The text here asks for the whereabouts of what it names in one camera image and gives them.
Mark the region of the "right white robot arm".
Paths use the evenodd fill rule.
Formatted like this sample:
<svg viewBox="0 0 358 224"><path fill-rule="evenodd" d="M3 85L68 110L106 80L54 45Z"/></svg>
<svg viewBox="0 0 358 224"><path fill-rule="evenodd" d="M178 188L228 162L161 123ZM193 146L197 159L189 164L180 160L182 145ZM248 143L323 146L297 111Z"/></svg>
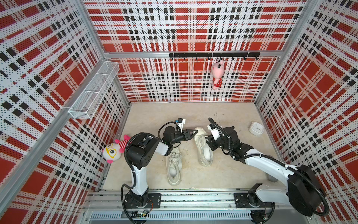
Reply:
<svg viewBox="0 0 358 224"><path fill-rule="evenodd" d="M216 124L208 125L210 135L204 134L197 141L198 148L204 155L220 148L224 154L234 161L255 167L274 182L281 182L282 187L256 183L248 191L249 203L257 207L259 203L281 203L291 205L298 212L312 216L318 214L318 207L324 206L321 215L329 210L325 192L314 172L305 165L294 166L281 162L272 156L265 155L253 146L240 141L234 127L221 128Z"/></svg>

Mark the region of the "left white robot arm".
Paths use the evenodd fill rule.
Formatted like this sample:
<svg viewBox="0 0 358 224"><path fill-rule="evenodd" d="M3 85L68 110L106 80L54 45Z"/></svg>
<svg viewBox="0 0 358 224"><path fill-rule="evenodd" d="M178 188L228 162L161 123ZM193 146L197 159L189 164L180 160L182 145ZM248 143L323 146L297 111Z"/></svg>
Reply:
<svg viewBox="0 0 358 224"><path fill-rule="evenodd" d="M181 153L175 144L191 140L198 130L166 127L162 137L141 132L134 135L126 145L124 157L132 172L130 190L141 197L147 193L146 167L155 153L166 156L167 178L171 185L181 181Z"/></svg>

